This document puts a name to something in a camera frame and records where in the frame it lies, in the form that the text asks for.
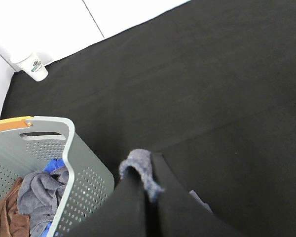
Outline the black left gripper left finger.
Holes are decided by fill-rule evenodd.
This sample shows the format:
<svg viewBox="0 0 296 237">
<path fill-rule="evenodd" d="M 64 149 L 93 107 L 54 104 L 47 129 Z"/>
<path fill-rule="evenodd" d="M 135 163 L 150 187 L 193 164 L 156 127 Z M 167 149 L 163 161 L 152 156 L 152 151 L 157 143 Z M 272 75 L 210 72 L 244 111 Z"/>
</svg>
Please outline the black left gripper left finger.
<svg viewBox="0 0 296 237">
<path fill-rule="evenodd" d="M 146 237 L 146 196 L 138 172 L 126 169 L 126 176 L 103 205 L 68 236 Z"/>
</svg>

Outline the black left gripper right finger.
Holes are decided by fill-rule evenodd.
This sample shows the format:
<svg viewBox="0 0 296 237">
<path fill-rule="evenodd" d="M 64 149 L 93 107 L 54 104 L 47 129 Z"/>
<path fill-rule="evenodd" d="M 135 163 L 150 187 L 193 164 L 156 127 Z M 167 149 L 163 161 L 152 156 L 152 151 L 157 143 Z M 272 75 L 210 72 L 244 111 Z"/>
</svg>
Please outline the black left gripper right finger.
<svg viewBox="0 0 296 237">
<path fill-rule="evenodd" d="M 200 204 L 175 177 L 161 153 L 152 153 L 154 176 L 164 189 L 158 195 L 158 217 L 164 237 L 243 237 Z"/>
</svg>

